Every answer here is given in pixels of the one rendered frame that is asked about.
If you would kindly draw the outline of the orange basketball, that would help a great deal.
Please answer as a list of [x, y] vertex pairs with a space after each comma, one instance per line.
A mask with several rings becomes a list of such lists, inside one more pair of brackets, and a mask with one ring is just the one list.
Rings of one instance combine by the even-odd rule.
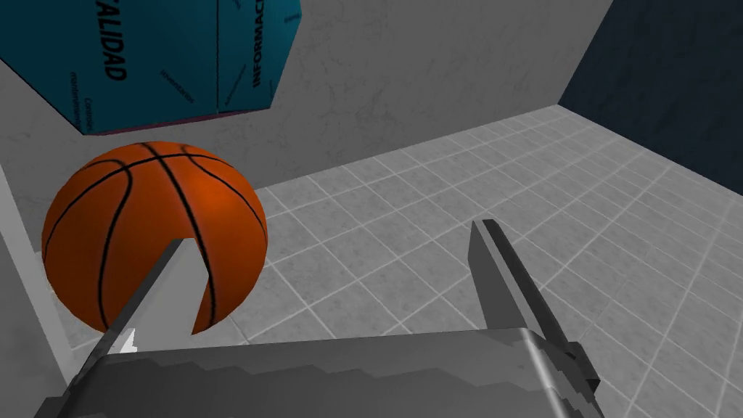
[[176, 239], [199, 246], [208, 281], [193, 327], [238, 308], [266, 261], [266, 214], [247, 179], [198, 147], [143, 142], [76, 171], [44, 220], [41, 257], [59, 301], [105, 332]]

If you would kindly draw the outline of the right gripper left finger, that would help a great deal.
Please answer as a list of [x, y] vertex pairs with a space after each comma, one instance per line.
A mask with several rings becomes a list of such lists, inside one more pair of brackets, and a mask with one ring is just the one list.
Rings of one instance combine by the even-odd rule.
[[192, 335], [207, 280], [196, 241], [172, 241], [86, 361], [94, 363], [111, 353], [183, 348]]

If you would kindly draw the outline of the teal printed box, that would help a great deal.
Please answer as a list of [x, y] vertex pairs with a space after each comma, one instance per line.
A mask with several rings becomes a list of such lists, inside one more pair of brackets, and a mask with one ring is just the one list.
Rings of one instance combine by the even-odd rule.
[[300, 0], [0, 0], [0, 60], [83, 135], [271, 107]]

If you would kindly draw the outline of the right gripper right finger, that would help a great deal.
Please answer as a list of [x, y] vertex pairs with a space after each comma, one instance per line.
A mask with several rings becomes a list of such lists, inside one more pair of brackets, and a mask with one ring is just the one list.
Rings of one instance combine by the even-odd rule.
[[487, 329], [528, 329], [551, 344], [568, 339], [499, 223], [472, 221], [467, 260]]

